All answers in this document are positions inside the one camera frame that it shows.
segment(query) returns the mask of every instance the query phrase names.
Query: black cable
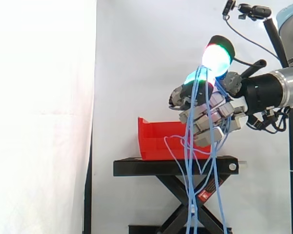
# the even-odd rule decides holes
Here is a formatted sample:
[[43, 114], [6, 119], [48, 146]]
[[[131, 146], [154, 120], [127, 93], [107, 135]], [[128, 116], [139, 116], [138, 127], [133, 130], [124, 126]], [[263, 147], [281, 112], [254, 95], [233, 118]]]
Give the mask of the black cable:
[[255, 41], [252, 41], [250, 39], [248, 39], [246, 36], [242, 35], [241, 33], [239, 33], [238, 31], [236, 31], [228, 22], [228, 20], [230, 19], [230, 16], [228, 15], [226, 18], [224, 18], [224, 21], [226, 22], [226, 24], [228, 25], [228, 27], [234, 31], [237, 35], [239, 35], [240, 37], [242, 37], [243, 39], [247, 40], [248, 42], [262, 48], [263, 50], [265, 50], [266, 52], [268, 52], [269, 54], [271, 54], [272, 56], [274, 56], [277, 60], [279, 60], [278, 56], [275, 55], [273, 52], [269, 51], [268, 49], [266, 49], [264, 46], [256, 43]]
[[251, 63], [248, 63], [248, 62], [244, 62], [242, 60], [239, 60], [238, 58], [233, 58], [234, 61], [236, 62], [239, 62], [243, 65], [246, 65], [246, 66], [249, 66], [249, 67], [256, 67], [256, 68], [263, 68], [263, 67], [266, 67], [264, 65], [254, 65], [254, 64], [251, 64]]

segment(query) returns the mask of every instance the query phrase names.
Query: black cylinder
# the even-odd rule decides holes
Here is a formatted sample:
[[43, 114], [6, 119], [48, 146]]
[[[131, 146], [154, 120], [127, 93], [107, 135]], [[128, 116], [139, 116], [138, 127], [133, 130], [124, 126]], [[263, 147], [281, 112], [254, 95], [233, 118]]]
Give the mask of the black cylinder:
[[283, 95], [279, 80], [272, 74], [243, 79], [241, 93], [248, 105], [247, 115], [278, 107]]

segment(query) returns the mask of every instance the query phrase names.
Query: warning label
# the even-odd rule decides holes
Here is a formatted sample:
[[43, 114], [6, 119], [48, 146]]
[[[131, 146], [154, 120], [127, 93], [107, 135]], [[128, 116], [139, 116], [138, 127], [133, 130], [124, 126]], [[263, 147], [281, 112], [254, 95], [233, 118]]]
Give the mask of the warning label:
[[[221, 178], [218, 178], [219, 186], [222, 185], [224, 181]], [[198, 198], [202, 202], [206, 202], [213, 194], [216, 192], [216, 184], [215, 179], [211, 179], [210, 182], [207, 184], [205, 189], [203, 189], [199, 194]]]

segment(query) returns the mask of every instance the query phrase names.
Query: table top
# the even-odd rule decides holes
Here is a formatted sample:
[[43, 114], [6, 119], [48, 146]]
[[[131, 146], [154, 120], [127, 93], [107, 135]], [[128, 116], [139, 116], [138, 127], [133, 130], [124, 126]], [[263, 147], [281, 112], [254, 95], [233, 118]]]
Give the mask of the table top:
[[[206, 159], [198, 159], [201, 167]], [[183, 171], [186, 171], [185, 161], [178, 160]], [[237, 175], [239, 174], [238, 159], [232, 156], [220, 156], [216, 159], [218, 174]], [[211, 161], [208, 163], [204, 175], [208, 174]], [[175, 160], [167, 161], [143, 161], [140, 157], [129, 157], [114, 161], [114, 176], [181, 176], [180, 168]], [[193, 175], [199, 175], [198, 166], [193, 160]]]

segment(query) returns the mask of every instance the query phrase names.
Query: black scissor lift table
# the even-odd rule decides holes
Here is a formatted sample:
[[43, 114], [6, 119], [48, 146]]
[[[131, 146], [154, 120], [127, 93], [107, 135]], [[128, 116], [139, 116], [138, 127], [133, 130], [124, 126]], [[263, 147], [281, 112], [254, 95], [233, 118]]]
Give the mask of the black scissor lift table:
[[[206, 159], [198, 161], [202, 167]], [[219, 185], [222, 185], [230, 175], [239, 174], [238, 159], [232, 156], [221, 156], [217, 158], [216, 162]], [[179, 160], [179, 163], [185, 172], [185, 161]], [[211, 162], [200, 175], [196, 162], [193, 162], [193, 175], [199, 175], [202, 178], [195, 188], [196, 191], [206, 182], [210, 167]], [[143, 161], [140, 158], [126, 158], [114, 161], [114, 176], [156, 176], [181, 202], [161, 227], [129, 225], [129, 234], [185, 234], [184, 225], [188, 218], [188, 197], [184, 184], [177, 178], [181, 175], [177, 163], [173, 160]], [[196, 196], [199, 221], [204, 226], [199, 229], [199, 234], [224, 234], [223, 224], [204, 206], [205, 202], [215, 193], [213, 175], [212, 173], [207, 185]], [[231, 228], [228, 228], [228, 233], [232, 233]]]

